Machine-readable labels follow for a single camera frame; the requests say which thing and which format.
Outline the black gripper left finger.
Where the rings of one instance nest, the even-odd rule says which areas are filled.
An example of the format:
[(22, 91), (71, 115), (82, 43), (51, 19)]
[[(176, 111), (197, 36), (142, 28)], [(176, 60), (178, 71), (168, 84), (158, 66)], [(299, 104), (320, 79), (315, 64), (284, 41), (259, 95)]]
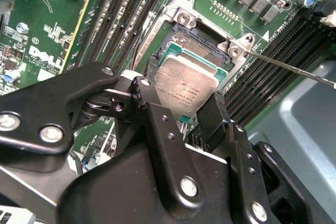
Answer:
[(119, 76), (100, 62), (70, 70), (1, 97), (1, 163), (52, 172), (66, 162), (73, 128), (84, 103), (99, 91), (112, 105), (105, 116), (135, 120), (145, 128), (153, 171), (168, 211), (199, 211), (205, 191), (170, 109), (160, 103), (152, 81), (137, 76), (130, 92), (114, 89)]

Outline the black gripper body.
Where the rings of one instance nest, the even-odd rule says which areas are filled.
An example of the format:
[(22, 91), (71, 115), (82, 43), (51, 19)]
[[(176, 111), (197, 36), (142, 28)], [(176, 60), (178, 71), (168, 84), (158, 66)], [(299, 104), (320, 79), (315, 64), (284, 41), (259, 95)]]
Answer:
[(225, 160), (191, 146), (187, 151), (205, 190), (203, 205), (189, 218), (163, 206), (142, 143), (81, 176), (69, 165), (51, 173), (1, 166), (1, 194), (46, 223), (241, 223)]

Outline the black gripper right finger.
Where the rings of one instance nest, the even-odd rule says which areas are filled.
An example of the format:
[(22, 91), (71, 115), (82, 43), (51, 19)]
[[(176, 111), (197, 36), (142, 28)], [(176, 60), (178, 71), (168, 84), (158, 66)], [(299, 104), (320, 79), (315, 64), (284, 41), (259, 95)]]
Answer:
[(215, 91), (197, 112), (205, 150), (229, 166), (230, 215), (234, 223), (308, 223), (309, 207), (289, 167), (263, 142), (252, 144), (230, 120)]

